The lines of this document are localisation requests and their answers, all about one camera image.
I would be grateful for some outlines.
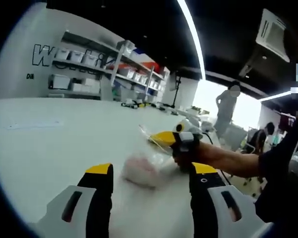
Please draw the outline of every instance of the white table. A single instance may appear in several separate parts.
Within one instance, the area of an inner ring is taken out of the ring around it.
[[[0,100],[1,185],[21,218],[36,222],[46,205],[68,185],[76,185],[87,168],[111,162],[110,237],[193,237],[187,175],[176,173],[157,190],[120,178],[133,152],[152,153],[139,124],[157,133],[172,130],[183,118],[151,107],[123,108],[117,102]],[[219,146],[216,135],[211,137]]]

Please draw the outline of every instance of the black ceiling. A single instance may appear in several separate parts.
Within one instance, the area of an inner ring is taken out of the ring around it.
[[[298,1],[287,4],[258,0],[186,2],[198,31],[207,71],[240,80],[268,95],[285,92],[294,84],[295,62],[298,60]],[[191,33],[176,0],[51,0],[48,7],[104,26],[131,40],[157,63],[171,70],[182,66],[199,67]],[[285,45],[291,63],[255,43],[264,8],[287,24],[289,32]],[[247,74],[249,78],[239,76],[245,65],[252,68]],[[191,72],[184,72],[186,74],[200,78]],[[250,90],[242,90],[251,96],[263,97]],[[291,103],[291,98],[270,101],[266,105],[290,113],[298,110]]]

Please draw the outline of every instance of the plastic bag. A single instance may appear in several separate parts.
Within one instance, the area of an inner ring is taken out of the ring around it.
[[[144,139],[149,140],[149,133],[141,129]],[[178,167],[168,148],[150,145],[149,141],[147,146],[146,151],[135,152],[125,161],[122,177],[140,186],[156,188],[165,184]]]

